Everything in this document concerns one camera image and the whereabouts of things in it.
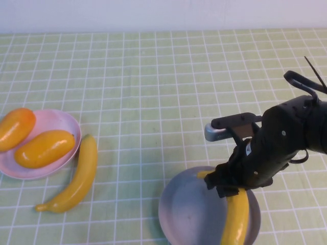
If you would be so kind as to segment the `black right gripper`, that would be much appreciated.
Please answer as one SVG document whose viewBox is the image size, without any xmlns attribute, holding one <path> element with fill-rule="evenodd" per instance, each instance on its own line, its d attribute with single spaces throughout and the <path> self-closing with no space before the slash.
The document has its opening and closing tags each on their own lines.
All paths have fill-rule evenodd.
<svg viewBox="0 0 327 245">
<path fill-rule="evenodd" d="M 206 187 L 208 190 L 216 188 L 219 198 L 228 198 L 238 195 L 238 188 L 269 186 L 272 177 L 293 157 L 294 151 L 281 143 L 273 145 L 245 139 L 234 148 L 226 163 L 216 167 L 216 173 L 205 176 Z"/>
</svg>

